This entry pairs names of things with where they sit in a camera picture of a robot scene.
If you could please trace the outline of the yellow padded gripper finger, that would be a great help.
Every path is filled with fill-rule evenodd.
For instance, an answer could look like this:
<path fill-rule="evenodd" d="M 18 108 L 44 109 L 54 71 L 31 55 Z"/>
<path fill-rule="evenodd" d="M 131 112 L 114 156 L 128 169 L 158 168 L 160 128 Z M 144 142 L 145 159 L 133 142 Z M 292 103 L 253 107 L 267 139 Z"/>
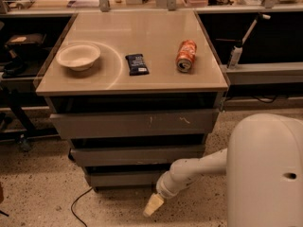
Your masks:
<path fill-rule="evenodd" d="M 143 215 L 145 217 L 150 217 L 164 204 L 164 202 L 165 200 L 159 194 L 153 193 L 144 208 Z"/>

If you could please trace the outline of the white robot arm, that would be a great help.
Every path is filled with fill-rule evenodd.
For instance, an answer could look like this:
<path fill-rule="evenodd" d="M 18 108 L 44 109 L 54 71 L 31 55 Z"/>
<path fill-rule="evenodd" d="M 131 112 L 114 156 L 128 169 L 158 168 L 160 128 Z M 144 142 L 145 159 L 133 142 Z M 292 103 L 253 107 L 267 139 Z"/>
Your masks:
<path fill-rule="evenodd" d="M 227 148 L 173 162 L 143 215 L 212 174 L 227 179 L 227 227 L 303 227 L 302 120 L 271 113 L 244 118 Z"/>

